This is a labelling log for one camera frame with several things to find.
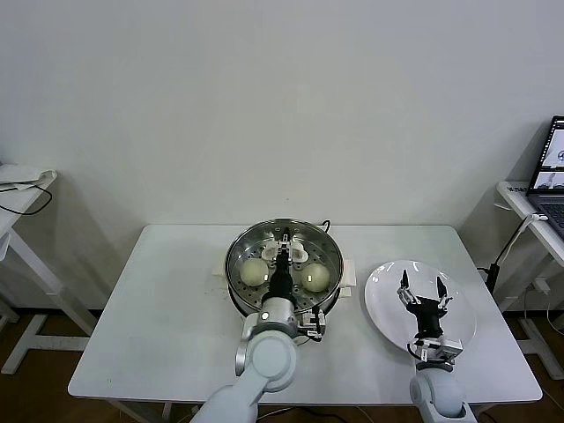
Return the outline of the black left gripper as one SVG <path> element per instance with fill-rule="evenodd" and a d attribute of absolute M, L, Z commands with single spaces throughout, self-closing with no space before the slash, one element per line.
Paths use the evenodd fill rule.
<path fill-rule="evenodd" d="M 269 298 L 279 297 L 289 301 L 294 300 L 293 279 L 289 271 L 289 266 L 292 265 L 292 258 L 288 255 L 292 251 L 292 242 L 292 234 L 287 226 L 282 231 L 281 238 L 278 241 L 278 255 L 271 260 L 271 265 L 277 268 L 271 276 L 268 292 Z"/>

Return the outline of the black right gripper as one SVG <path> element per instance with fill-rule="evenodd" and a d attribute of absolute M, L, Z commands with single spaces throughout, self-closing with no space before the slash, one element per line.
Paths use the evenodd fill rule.
<path fill-rule="evenodd" d="M 448 313 L 447 305 L 453 300 L 440 277 L 436 278 L 438 300 L 417 297 L 409 286 L 407 271 L 403 271 L 397 295 L 417 320 L 416 338 L 439 338 L 443 334 L 440 320 Z"/>

